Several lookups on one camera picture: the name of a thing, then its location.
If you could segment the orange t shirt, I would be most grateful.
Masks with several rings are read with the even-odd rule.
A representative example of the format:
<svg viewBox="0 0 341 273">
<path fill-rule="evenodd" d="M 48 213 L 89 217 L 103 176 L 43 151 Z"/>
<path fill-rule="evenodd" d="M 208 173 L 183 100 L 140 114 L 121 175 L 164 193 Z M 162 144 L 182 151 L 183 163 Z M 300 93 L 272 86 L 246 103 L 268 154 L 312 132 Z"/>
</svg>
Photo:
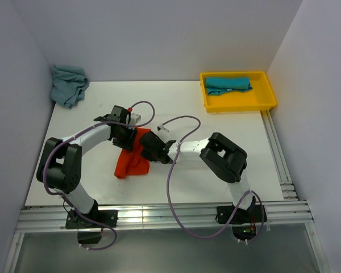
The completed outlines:
<svg viewBox="0 0 341 273">
<path fill-rule="evenodd" d="M 118 179 L 125 179 L 128 176 L 141 176 L 149 173 L 149 160 L 141 156 L 143 146 L 140 144 L 140 138 L 150 131 L 151 129 L 138 128 L 132 151 L 123 149 L 119 155 L 114 171 L 115 177 Z"/>
</svg>

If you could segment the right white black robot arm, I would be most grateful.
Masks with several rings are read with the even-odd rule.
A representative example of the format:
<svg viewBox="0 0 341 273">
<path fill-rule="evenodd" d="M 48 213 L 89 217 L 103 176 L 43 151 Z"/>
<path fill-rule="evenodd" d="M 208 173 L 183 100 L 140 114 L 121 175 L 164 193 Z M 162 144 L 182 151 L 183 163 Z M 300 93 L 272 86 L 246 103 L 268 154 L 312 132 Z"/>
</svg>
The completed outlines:
<svg viewBox="0 0 341 273">
<path fill-rule="evenodd" d="M 155 133 L 144 134 L 140 140 L 141 156 L 150 162 L 169 164 L 167 185 L 177 163 L 200 160 L 219 179 L 228 184 L 235 217 L 242 222 L 254 215 L 255 197 L 247 177 L 247 153 L 221 133 L 195 141 L 163 142 Z"/>
</svg>

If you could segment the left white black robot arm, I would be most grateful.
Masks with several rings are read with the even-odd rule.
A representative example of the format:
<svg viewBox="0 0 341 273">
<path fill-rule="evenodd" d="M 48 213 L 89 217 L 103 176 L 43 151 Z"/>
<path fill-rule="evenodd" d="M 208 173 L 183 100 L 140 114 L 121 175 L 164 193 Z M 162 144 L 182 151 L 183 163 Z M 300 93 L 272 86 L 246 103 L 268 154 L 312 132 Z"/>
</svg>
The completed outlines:
<svg viewBox="0 0 341 273">
<path fill-rule="evenodd" d="M 59 195 L 67 212 L 66 228 L 114 228 L 117 223 L 116 210 L 99 210 L 97 201 L 90 197 L 80 183 L 82 157 L 98 144 L 111 141 L 113 145 L 130 150 L 137 134 L 136 125 L 141 116 L 120 106 L 111 113 L 94 119 L 93 124 L 72 136 L 49 138 L 42 152 L 36 173 L 50 195 Z"/>
</svg>

